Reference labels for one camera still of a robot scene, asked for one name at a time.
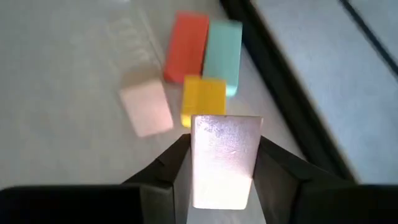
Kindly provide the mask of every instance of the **teal block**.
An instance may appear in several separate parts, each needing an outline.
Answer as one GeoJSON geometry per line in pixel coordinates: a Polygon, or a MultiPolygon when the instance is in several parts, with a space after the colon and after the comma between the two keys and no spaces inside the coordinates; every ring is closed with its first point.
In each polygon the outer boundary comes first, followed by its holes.
{"type": "Polygon", "coordinates": [[[227,96],[238,89],[241,45],[242,23],[210,21],[203,78],[225,80],[227,96]]]}

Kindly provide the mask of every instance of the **white block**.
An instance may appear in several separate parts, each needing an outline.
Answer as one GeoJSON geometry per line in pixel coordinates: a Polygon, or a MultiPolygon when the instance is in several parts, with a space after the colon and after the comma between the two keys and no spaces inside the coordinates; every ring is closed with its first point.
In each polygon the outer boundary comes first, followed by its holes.
{"type": "Polygon", "coordinates": [[[192,117],[193,206],[246,208],[262,118],[197,115],[192,117]]]}
{"type": "Polygon", "coordinates": [[[119,94],[139,137],[173,128],[172,115],[160,80],[125,88],[119,94]]]}

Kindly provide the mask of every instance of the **red block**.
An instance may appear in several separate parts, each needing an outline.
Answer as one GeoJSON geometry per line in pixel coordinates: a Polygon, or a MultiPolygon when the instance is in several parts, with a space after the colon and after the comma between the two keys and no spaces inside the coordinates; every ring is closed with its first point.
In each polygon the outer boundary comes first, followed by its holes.
{"type": "Polygon", "coordinates": [[[185,75],[201,75],[206,49],[209,17],[179,12],[169,43],[164,78],[183,83],[185,75]]]}

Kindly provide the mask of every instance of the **block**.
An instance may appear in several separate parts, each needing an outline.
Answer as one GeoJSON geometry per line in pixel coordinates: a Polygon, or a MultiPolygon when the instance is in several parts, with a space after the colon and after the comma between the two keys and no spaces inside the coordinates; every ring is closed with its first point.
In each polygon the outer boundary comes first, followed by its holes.
{"type": "Polygon", "coordinates": [[[192,118],[192,204],[195,208],[246,208],[262,118],[196,115],[192,118]]]}
{"type": "Polygon", "coordinates": [[[238,89],[241,44],[240,22],[210,22],[203,78],[225,80],[227,96],[235,95],[238,89]]]}
{"type": "Polygon", "coordinates": [[[183,83],[185,75],[201,75],[209,18],[191,12],[179,12],[169,42],[164,79],[183,83]]]}
{"type": "Polygon", "coordinates": [[[159,79],[125,88],[119,94],[139,137],[162,133],[173,128],[172,115],[159,79]]]}
{"type": "Polygon", "coordinates": [[[181,122],[191,127],[191,116],[195,114],[225,114],[226,84],[223,80],[202,80],[198,76],[187,76],[184,81],[181,122]]]}

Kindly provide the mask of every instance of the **yellow block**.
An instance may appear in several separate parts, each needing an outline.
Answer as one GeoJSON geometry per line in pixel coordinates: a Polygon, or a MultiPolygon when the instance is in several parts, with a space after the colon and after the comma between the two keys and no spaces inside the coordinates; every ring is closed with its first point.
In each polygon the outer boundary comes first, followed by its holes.
{"type": "Polygon", "coordinates": [[[184,78],[181,123],[191,127],[191,115],[224,115],[226,104],[226,82],[224,80],[205,79],[198,76],[184,78]]]}

